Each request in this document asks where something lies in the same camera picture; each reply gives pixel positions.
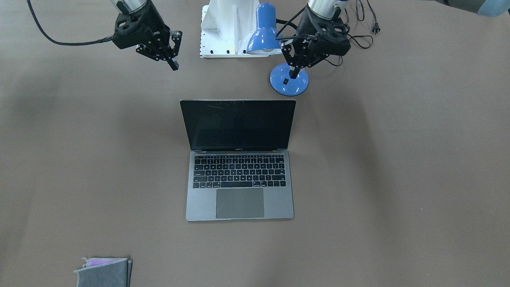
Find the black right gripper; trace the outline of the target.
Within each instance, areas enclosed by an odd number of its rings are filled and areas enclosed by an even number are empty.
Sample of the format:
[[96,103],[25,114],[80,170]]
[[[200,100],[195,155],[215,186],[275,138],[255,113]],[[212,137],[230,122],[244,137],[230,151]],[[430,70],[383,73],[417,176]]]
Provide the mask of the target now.
[[113,43],[120,49],[137,45],[136,52],[155,61],[165,61],[173,71],[179,64],[182,31],[173,31],[164,23],[152,1],[113,1],[119,10]]

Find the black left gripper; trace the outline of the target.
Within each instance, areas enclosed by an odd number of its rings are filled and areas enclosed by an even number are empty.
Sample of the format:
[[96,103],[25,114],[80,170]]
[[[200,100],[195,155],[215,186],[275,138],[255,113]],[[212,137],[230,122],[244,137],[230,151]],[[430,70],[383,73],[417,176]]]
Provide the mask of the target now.
[[305,10],[294,39],[281,40],[280,48],[289,66],[288,76],[296,79],[301,69],[313,67],[330,55],[344,56],[351,49],[347,38],[349,27],[339,16],[325,19],[311,10]]

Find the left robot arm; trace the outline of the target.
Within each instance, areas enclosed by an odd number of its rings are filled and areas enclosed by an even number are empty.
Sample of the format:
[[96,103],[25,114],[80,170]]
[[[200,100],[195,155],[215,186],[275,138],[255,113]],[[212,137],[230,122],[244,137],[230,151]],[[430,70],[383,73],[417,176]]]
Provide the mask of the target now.
[[299,71],[325,60],[330,55],[344,56],[351,48],[347,38],[348,26],[340,14],[347,0],[310,0],[298,12],[301,16],[293,36],[276,34],[289,66],[288,76],[297,78]]

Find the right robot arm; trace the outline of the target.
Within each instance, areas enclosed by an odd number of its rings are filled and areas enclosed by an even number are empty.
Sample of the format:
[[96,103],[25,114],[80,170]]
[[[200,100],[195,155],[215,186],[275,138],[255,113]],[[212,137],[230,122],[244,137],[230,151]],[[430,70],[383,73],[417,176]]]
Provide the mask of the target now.
[[172,70],[179,68],[176,57],[182,31],[171,30],[151,0],[113,0],[120,12],[112,41],[116,47],[135,47],[137,53],[155,61],[166,61]]

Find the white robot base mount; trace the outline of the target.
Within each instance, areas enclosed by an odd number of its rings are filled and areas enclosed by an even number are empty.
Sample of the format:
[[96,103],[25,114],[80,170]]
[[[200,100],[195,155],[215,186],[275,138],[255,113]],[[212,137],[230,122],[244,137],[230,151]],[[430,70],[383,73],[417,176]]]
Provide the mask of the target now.
[[257,58],[248,54],[248,42],[256,29],[258,0],[212,0],[202,7],[200,57]]

